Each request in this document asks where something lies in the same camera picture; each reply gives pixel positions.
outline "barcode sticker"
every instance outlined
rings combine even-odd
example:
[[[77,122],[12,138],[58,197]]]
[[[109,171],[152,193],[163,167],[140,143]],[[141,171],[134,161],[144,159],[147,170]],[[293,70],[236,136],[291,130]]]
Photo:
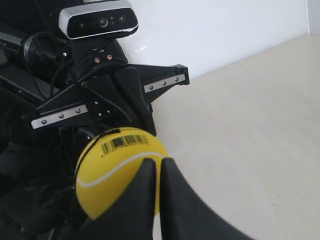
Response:
[[[101,145],[103,154],[107,155],[117,149],[135,145],[150,145],[148,138],[144,135],[127,135],[115,138]]]

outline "foam ball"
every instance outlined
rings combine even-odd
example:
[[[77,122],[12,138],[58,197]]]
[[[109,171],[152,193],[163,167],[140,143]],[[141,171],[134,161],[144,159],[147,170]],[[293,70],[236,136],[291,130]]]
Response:
[[[146,158],[156,162],[156,204],[159,213],[161,161],[168,157],[161,142],[150,133],[122,127],[93,139],[82,152],[76,168],[76,195],[92,219],[120,197]]]

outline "camera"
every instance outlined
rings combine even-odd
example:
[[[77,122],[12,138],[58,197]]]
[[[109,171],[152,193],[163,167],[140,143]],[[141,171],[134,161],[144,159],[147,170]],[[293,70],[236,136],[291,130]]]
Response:
[[[138,19],[127,0],[102,1],[63,9],[59,28],[70,39],[99,35],[123,38],[135,33]]]

